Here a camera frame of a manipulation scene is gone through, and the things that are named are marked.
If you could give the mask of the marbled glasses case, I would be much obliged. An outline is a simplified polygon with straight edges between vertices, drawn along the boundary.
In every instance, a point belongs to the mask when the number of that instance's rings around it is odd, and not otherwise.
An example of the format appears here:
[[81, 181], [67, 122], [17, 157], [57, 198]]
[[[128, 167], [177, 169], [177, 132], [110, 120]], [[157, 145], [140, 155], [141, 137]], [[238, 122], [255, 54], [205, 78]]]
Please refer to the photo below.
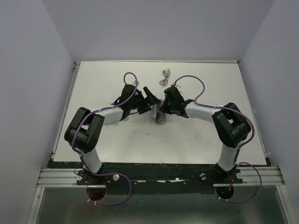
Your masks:
[[164, 124], [166, 122], [165, 113], [160, 111], [161, 107], [162, 107], [162, 103], [153, 105], [151, 107], [152, 119], [156, 124]]

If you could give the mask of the purple lens sunglasses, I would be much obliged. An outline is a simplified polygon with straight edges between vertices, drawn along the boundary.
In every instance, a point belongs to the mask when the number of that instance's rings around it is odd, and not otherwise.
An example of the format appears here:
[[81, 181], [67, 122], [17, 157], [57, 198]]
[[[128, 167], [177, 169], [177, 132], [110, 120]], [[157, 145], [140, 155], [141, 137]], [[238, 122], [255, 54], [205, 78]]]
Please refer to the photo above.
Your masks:
[[156, 108], [156, 120], [157, 124], [163, 124], [165, 122], [165, 114], [160, 111], [161, 105], [158, 104]]

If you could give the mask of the blue cleaning cloth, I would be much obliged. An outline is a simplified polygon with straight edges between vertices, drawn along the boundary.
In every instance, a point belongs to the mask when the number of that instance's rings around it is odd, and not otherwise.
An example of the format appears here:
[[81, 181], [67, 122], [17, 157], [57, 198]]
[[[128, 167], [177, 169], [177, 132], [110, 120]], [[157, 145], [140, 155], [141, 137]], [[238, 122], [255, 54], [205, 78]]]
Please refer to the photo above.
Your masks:
[[120, 122], [128, 121], [128, 120], [129, 120], [129, 117], [126, 117], [126, 118], [124, 118], [124, 119], [122, 119], [122, 120], [120, 120], [120, 121], [115, 121], [115, 122], [107, 123], [106, 126], [107, 126], [107, 125], [117, 126]]

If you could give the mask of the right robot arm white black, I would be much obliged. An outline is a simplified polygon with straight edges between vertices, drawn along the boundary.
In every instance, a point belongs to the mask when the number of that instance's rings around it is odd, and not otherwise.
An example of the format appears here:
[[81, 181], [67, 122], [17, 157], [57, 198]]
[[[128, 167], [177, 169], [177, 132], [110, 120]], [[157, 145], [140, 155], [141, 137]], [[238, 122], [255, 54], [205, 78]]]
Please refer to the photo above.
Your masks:
[[234, 103], [224, 106], [199, 104], [196, 100], [184, 100], [179, 90], [171, 86], [164, 90], [165, 99], [161, 111], [184, 118], [200, 119], [214, 124], [222, 142], [221, 155], [215, 178], [221, 183], [232, 177], [236, 159], [242, 146], [255, 136], [251, 120], [240, 112]]

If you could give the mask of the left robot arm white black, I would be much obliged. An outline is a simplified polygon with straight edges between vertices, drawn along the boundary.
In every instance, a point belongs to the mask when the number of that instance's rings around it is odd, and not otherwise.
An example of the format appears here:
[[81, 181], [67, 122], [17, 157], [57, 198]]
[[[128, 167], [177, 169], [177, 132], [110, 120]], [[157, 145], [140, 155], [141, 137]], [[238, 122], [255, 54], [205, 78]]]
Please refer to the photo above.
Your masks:
[[67, 127], [64, 140], [78, 153], [83, 168], [89, 171], [87, 178], [91, 183], [99, 184], [104, 177], [100, 170], [102, 161], [96, 152], [102, 127], [126, 119], [132, 110], [143, 114], [150, 111], [153, 105], [161, 103], [147, 87], [143, 90], [146, 97], [136, 86], [126, 84], [121, 95], [110, 106], [94, 111], [80, 107]]

